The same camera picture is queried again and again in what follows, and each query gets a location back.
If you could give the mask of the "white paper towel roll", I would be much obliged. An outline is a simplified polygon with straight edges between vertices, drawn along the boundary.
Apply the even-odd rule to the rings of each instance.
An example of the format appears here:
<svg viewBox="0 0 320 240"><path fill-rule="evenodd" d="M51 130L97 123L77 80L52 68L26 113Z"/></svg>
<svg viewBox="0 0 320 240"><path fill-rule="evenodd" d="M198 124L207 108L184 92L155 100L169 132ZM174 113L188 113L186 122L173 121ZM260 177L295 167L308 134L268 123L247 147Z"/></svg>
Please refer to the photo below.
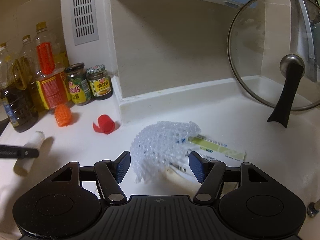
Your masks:
<svg viewBox="0 0 320 240"><path fill-rule="evenodd" d="M30 140L23 146L23 159L17 159L13 171L16 175L26 177L36 158L40 155L40 148L45 140L44 133L36 131Z"/></svg>

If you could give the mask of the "white green medicine box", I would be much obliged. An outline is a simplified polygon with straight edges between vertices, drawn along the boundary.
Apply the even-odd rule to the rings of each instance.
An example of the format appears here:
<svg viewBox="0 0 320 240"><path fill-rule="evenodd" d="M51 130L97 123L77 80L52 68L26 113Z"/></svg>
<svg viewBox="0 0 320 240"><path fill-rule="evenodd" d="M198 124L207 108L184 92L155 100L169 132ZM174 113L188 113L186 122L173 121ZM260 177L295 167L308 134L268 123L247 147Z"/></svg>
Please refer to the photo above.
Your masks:
<svg viewBox="0 0 320 240"><path fill-rule="evenodd" d="M189 137L188 142L183 146L183 157L180 157L178 161L171 162L169 167L179 176L193 183L196 183L197 179L189 167L188 160L192 151L197 152L206 161L218 160L229 167L239 167L246 157L245 150L236 148L233 145L225 144L200 134L196 137Z"/></svg>

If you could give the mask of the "red plastic cap piece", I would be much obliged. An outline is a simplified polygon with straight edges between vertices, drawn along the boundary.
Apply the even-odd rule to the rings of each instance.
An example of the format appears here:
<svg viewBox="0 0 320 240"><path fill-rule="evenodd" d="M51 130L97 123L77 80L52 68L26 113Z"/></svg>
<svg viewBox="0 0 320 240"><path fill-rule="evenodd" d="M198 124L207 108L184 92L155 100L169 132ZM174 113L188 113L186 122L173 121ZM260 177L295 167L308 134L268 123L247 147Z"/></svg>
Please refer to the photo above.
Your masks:
<svg viewBox="0 0 320 240"><path fill-rule="evenodd" d="M93 123L92 127L97 133L111 134L120 127L120 123L103 114L97 118L97 124Z"/></svg>

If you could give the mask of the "clear bubble mesh wrap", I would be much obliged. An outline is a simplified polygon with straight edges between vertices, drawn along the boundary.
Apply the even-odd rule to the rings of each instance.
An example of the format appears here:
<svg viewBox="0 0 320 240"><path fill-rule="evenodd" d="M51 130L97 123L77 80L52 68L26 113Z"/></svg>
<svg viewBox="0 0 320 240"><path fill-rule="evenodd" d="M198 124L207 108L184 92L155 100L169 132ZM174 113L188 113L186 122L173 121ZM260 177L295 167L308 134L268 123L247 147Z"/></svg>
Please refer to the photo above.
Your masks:
<svg viewBox="0 0 320 240"><path fill-rule="evenodd" d="M200 133L200 127L191 121L159 121L143 128L130 147L136 182L157 181L167 168L187 164L189 139Z"/></svg>

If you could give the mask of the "orange mesh scrubber ball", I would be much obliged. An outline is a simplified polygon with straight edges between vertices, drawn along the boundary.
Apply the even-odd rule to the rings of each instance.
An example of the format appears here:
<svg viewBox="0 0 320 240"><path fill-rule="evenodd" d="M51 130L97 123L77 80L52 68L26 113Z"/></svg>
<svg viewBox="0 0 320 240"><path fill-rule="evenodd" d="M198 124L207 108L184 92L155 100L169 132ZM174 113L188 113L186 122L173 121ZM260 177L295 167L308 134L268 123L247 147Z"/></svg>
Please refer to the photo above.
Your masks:
<svg viewBox="0 0 320 240"><path fill-rule="evenodd" d="M56 107L54 117L59 127L68 126L72 122L71 110L64 104L60 104Z"/></svg>

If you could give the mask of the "black induction cooktop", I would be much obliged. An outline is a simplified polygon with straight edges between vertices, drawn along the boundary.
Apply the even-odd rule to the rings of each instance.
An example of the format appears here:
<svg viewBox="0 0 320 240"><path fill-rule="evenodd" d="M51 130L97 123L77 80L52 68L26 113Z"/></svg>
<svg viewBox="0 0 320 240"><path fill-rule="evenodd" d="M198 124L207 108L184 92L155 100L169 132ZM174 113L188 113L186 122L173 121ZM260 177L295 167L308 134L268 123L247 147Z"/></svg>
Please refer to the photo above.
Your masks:
<svg viewBox="0 0 320 240"><path fill-rule="evenodd" d="M0 136L2 135L3 131L7 127L8 123L9 123L9 119L8 118L3 119L3 120L0 121Z"/></svg>

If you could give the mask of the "dark oil bottle blue label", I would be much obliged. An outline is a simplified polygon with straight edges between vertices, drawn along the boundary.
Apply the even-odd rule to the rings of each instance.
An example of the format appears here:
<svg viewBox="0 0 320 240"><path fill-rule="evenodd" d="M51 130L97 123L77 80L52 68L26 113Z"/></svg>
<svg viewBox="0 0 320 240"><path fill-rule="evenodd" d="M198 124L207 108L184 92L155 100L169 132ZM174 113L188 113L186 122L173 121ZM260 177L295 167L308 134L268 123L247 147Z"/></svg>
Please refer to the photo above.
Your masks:
<svg viewBox="0 0 320 240"><path fill-rule="evenodd" d="M1 102L14 130L22 133L39 118L18 59L1 43Z"/></svg>

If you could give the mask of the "small checkered lid jar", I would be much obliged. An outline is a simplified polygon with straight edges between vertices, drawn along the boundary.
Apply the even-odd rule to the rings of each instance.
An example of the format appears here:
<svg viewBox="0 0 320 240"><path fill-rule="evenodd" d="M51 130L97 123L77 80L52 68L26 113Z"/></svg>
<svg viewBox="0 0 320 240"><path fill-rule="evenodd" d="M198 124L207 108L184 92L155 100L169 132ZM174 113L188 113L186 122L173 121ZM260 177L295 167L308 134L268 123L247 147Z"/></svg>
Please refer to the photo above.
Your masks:
<svg viewBox="0 0 320 240"><path fill-rule="evenodd" d="M90 67L86 73L95 100L105 100L112 96L112 83L104 64Z"/></svg>

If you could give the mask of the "green label sauce jar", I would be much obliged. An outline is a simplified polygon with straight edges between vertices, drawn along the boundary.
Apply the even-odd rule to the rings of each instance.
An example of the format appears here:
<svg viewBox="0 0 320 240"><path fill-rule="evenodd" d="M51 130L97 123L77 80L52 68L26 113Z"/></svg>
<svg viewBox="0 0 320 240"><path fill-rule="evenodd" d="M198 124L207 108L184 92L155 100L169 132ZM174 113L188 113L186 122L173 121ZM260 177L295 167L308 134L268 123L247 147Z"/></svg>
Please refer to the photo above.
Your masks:
<svg viewBox="0 0 320 240"><path fill-rule="evenodd" d="M72 101L79 106L86 105L92 100L83 62L73 64L65 69L68 78L69 93Z"/></svg>

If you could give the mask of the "yellow oil bottle behind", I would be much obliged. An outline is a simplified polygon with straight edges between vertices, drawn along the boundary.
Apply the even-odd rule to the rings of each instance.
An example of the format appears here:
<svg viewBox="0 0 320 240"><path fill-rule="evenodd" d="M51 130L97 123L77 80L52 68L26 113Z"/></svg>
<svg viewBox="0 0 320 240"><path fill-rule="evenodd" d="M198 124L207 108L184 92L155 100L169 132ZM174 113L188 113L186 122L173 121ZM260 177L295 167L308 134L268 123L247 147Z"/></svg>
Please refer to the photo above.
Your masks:
<svg viewBox="0 0 320 240"><path fill-rule="evenodd" d="M44 106L39 95L39 91L36 84L36 71L37 65L35 63L33 44L30 35L25 35L22 38L22 49L19 54L20 64L23 71L25 81L28 86L28 90L31 94L33 103L39 113L44 111Z"/></svg>

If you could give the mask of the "metal dish rack legs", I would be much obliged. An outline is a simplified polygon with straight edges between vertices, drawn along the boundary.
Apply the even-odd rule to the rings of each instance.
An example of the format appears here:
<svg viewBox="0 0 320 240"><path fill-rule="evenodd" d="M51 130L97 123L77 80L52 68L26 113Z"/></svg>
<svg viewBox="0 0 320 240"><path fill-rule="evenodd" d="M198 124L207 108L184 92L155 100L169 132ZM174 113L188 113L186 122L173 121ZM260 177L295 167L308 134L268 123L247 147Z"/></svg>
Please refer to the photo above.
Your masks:
<svg viewBox="0 0 320 240"><path fill-rule="evenodd" d="M320 200L317 202L311 202L307 207L307 214L309 217L315 217L320 211Z"/></svg>

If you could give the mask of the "grey wall vent grille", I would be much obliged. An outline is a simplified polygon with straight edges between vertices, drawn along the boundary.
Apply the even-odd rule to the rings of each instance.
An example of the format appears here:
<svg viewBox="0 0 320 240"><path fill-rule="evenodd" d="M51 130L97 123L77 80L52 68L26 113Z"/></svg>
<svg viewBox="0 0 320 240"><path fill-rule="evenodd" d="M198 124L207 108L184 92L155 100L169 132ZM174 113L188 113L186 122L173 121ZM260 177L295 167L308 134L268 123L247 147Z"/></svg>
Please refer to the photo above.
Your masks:
<svg viewBox="0 0 320 240"><path fill-rule="evenodd" d="M70 5L74 44L99 40L95 0L70 0Z"/></svg>

